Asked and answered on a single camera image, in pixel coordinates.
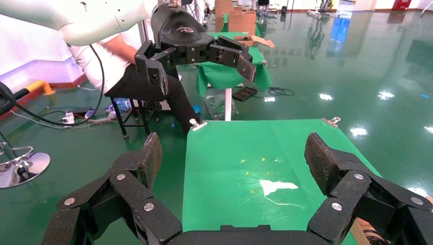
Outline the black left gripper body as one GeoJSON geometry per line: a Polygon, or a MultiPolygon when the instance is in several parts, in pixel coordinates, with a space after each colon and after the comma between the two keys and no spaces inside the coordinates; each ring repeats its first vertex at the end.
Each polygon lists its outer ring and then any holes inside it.
{"type": "Polygon", "coordinates": [[[169,64],[193,64],[210,60],[214,38],[185,9],[166,3],[156,7],[151,28],[160,51],[169,64]]]}

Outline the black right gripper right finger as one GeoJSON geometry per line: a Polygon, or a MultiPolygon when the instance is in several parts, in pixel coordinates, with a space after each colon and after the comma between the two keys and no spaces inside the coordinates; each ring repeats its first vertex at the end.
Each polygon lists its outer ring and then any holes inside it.
{"type": "Polygon", "coordinates": [[[432,203],[374,174],[356,155],[333,149],[311,133],[304,152],[325,201],[307,225],[341,244],[354,221],[367,221],[390,244],[432,244],[432,203]]]}

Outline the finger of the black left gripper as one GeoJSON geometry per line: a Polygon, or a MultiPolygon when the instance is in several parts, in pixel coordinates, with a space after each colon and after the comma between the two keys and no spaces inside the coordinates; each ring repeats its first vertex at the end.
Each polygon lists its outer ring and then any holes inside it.
{"type": "Polygon", "coordinates": [[[256,66],[249,47],[225,36],[218,36],[207,48],[207,60],[216,64],[232,67],[249,83],[256,76],[256,66]]]}
{"type": "Polygon", "coordinates": [[[163,95],[169,93],[168,77],[178,77],[176,44],[162,42],[158,47],[153,41],[146,40],[135,54],[136,71],[142,73],[148,83],[158,87],[163,95]]]}

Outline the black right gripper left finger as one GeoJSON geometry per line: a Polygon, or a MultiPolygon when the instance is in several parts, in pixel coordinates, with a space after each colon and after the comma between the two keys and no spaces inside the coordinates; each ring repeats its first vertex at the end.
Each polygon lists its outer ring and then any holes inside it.
{"type": "Polygon", "coordinates": [[[151,133],[142,148],[120,155],[99,178],[63,197],[42,244],[93,244],[122,219],[141,244],[168,244],[181,222],[152,194],[162,147],[151,133]]]}

